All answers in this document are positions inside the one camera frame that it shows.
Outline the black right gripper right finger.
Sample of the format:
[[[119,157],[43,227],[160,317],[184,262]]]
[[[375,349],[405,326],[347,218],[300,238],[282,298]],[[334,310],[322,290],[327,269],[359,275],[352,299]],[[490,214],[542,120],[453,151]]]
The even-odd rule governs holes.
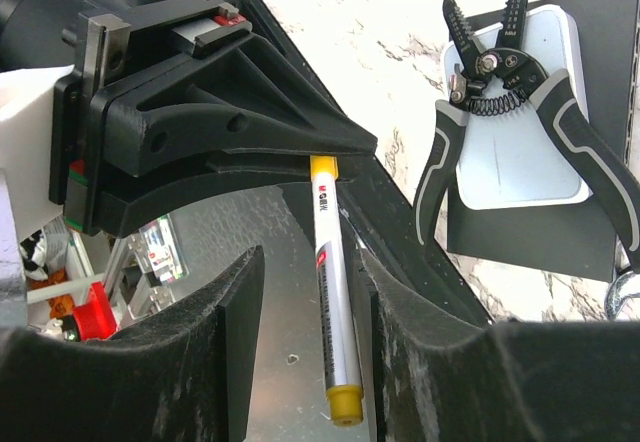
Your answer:
[[[357,328],[374,441],[635,441],[635,322],[473,326],[357,255]]]

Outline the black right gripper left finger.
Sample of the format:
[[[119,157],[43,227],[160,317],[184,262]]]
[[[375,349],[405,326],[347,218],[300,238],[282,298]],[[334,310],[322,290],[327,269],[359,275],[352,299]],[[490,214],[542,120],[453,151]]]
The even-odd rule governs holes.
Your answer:
[[[248,249],[213,281],[107,340],[1,332],[5,441],[242,441],[265,257]]]

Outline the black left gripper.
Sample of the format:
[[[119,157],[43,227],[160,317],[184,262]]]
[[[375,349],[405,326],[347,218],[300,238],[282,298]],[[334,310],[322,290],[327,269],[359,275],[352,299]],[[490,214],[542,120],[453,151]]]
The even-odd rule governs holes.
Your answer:
[[[125,237],[210,197],[308,182],[306,155],[376,145],[231,5],[92,9],[54,89],[49,199],[74,229]]]

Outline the yellow capped white marker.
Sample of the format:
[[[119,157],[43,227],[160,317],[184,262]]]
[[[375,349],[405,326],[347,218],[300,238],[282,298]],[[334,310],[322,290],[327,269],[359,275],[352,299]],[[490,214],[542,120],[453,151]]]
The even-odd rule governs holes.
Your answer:
[[[363,421],[363,387],[337,201],[337,159],[311,157],[310,174],[325,394],[330,420],[347,428]]]

